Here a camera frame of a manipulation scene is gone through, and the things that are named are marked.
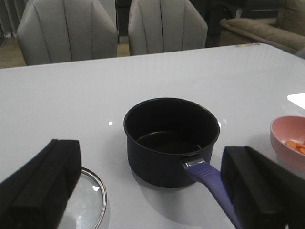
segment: purple handle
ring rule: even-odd
[[[220,172],[207,162],[191,165],[185,168],[185,171],[191,179],[204,184],[209,189],[235,228],[242,229],[234,212],[233,205],[224,189]]]

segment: glass lid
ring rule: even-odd
[[[92,171],[82,168],[58,229],[97,229],[105,213],[106,204],[104,184]]]

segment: chair backrest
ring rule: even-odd
[[[205,47],[207,24],[189,0],[133,0],[128,38],[131,55]]]
[[[305,36],[305,0],[281,0],[277,26]]]
[[[30,0],[17,37],[27,65],[117,55],[118,32],[99,0]]]

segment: white table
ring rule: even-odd
[[[225,146],[251,146],[278,161],[269,126],[305,115],[287,100],[305,92],[304,74],[304,60],[265,44],[0,70],[0,181],[51,139],[78,139],[83,166],[107,189],[100,228],[232,229],[201,184],[158,188],[131,172],[123,118],[147,99],[191,100],[221,123],[213,166]]]

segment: pink bowl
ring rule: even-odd
[[[273,150],[287,163],[305,169],[305,155],[286,146],[292,140],[305,141],[305,117],[283,116],[271,123],[270,141]]]

